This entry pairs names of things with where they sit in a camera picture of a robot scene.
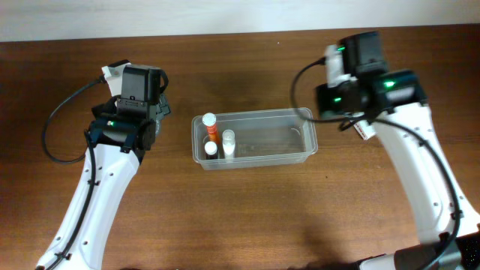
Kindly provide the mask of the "orange tube white cap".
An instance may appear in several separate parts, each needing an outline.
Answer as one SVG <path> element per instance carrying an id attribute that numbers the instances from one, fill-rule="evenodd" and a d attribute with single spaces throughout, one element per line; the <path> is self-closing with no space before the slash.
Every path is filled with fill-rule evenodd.
<path id="1" fill-rule="evenodd" d="M 221 144 L 221 138 L 220 138 L 219 133 L 218 133 L 216 115 L 211 113 L 211 112 L 207 112 L 202 117 L 202 123 L 206 127 L 209 140 L 216 143 L 217 145 L 220 145 Z"/>

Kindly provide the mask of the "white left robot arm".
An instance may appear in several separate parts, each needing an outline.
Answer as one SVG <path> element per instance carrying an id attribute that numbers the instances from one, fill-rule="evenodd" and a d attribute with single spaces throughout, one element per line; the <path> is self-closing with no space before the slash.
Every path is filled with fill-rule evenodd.
<path id="1" fill-rule="evenodd" d="M 110 99 L 91 111 L 79 184 L 37 269 L 100 269 L 123 194 L 171 113 L 167 74 L 128 60 L 104 66 L 89 87 L 105 83 Z"/>

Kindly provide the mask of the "black bottle white cap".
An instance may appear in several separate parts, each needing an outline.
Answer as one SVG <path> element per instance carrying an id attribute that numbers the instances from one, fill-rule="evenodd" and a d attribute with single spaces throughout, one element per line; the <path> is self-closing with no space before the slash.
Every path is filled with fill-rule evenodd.
<path id="1" fill-rule="evenodd" d="M 208 141 L 204 145 L 205 150 L 205 159 L 206 160 L 215 160 L 218 159 L 218 146 L 216 142 Z"/>

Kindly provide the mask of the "clear spray bottle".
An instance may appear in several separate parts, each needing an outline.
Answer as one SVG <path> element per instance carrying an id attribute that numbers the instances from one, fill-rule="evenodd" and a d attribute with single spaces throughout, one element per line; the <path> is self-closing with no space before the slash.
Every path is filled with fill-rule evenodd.
<path id="1" fill-rule="evenodd" d="M 222 133 L 222 146 L 225 159 L 233 159 L 236 150 L 236 138 L 233 130 L 225 130 Z"/>

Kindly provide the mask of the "white Panadol medicine box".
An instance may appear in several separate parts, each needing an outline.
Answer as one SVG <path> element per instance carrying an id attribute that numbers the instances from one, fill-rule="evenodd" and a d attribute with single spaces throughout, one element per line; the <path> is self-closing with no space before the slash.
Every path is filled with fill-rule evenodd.
<path id="1" fill-rule="evenodd" d="M 370 138 L 376 136 L 376 131 L 374 130 L 374 127 L 370 125 L 367 121 L 358 121 L 353 125 L 353 127 L 363 140 L 369 140 Z"/>

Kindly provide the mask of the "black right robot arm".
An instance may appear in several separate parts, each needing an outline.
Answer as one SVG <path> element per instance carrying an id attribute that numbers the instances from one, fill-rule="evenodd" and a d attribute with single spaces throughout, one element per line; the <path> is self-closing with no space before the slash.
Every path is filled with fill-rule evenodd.
<path id="1" fill-rule="evenodd" d="M 419 243 L 348 264 L 350 269 L 478 269 L 479 213 L 437 139 L 427 95 L 412 70 L 390 71 L 376 31 L 325 49 L 327 82 L 319 111 L 341 116 L 341 129 L 364 125 L 379 138 L 399 175 Z"/>

